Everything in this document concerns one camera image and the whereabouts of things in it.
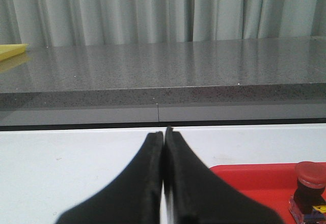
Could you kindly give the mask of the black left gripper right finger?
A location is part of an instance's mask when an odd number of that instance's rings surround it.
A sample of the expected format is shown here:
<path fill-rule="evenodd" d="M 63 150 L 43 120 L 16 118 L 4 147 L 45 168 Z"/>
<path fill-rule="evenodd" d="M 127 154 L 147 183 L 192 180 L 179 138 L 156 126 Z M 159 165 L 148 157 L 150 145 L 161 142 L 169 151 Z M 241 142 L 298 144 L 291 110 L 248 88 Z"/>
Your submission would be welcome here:
<path fill-rule="evenodd" d="M 172 223 L 283 223 L 274 210 L 215 175 L 172 127 L 165 133 L 164 161 Z"/>

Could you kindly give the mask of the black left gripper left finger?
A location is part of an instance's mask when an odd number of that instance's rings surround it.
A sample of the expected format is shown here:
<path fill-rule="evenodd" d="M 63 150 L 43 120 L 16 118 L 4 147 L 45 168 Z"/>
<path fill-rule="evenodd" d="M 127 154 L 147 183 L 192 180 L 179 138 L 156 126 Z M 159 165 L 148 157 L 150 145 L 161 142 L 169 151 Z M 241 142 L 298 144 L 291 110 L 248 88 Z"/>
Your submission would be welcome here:
<path fill-rule="evenodd" d="M 159 223 L 162 132 L 148 133 L 127 167 L 105 188 L 64 212 L 57 223 Z"/>

